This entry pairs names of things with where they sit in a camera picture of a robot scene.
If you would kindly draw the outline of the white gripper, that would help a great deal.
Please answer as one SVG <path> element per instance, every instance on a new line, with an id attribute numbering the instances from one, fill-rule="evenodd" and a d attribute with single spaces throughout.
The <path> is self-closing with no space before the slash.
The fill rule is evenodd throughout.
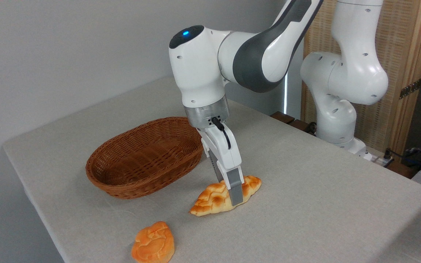
<path id="1" fill-rule="evenodd" d="M 225 123 L 223 126 L 224 130 L 219 130 L 214 125 L 198 129 L 198 132 L 202 137 L 204 153 L 212 163 L 217 181 L 224 180 L 232 206 L 237 206 L 243 202 L 244 178 L 240 167 L 241 156 L 234 134 Z"/>

